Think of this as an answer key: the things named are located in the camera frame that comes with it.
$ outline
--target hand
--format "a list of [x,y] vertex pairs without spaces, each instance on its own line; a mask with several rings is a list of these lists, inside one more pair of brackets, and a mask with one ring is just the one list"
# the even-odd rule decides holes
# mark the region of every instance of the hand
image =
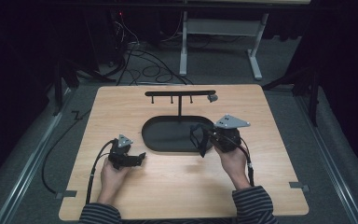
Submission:
[[235,189],[250,188],[251,185],[245,174],[246,157],[243,152],[239,148],[225,153],[217,147],[214,149],[219,154],[223,169],[230,177]]
[[101,170],[102,189],[97,203],[112,204],[130,170],[130,167],[120,167],[117,170],[113,167],[112,162],[105,158],[103,169]]

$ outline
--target striped shirt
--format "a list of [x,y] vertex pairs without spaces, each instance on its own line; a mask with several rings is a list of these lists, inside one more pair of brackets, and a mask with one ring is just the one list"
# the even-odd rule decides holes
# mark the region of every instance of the striped shirt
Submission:
[[[232,198],[237,206],[237,223],[239,224],[269,224],[278,223],[272,215],[273,205],[263,187],[234,190]],[[193,219],[193,220],[146,221],[139,223],[231,223],[230,219]],[[118,210],[110,205],[89,203],[84,206],[79,223],[84,224],[111,224],[122,223]]]

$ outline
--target black oval tray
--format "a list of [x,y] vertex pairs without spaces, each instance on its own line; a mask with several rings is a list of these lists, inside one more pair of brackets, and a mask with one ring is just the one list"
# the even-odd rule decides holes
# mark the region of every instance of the black oval tray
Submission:
[[[199,123],[213,125],[201,116],[157,116],[149,119],[142,128],[145,145],[159,152],[199,152],[190,141],[190,127]],[[194,135],[202,140],[202,130]],[[208,141],[207,149],[212,147]]]

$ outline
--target wooden table surface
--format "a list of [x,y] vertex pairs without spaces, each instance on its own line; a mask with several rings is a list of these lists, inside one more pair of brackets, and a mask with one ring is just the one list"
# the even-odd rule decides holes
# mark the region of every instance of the wooden table surface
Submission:
[[[63,199],[60,218],[78,220],[86,201],[92,164],[102,146],[120,134],[133,140],[129,155],[146,152],[142,166],[128,174],[113,204],[122,218],[235,217],[231,198],[234,186],[214,150],[202,158],[198,153],[155,152],[143,142],[145,122],[155,116],[178,114],[177,99],[171,104],[170,97],[155,97],[151,104],[145,92],[190,90],[215,90],[218,100],[210,103],[206,96],[193,96],[191,104],[189,97],[184,97],[183,115],[203,116],[215,122],[229,114],[251,123],[239,131],[250,148],[255,184],[269,193],[274,215],[306,215],[309,208],[302,190],[289,186],[289,182],[298,180],[261,87],[196,85],[101,87],[67,187],[75,190],[76,196]],[[103,158],[95,172],[91,202],[96,202],[101,189],[102,164]]]

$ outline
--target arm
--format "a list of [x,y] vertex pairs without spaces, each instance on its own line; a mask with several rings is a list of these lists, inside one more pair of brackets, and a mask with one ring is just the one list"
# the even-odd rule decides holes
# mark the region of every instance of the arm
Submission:
[[113,167],[107,158],[104,160],[101,171],[102,189],[97,203],[86,204],[80,216],[79,223],[120,223],[121,216],[111,204],[120,189],[130,167]]
[[272,215],[272,200],[267,192],[261,186],[251,187],[245,174],[246,157],[242,151],[238,148],[226,153],[218,148],[215,150],[236,189],[232,198],[237,206],[238,223],[278,223]]

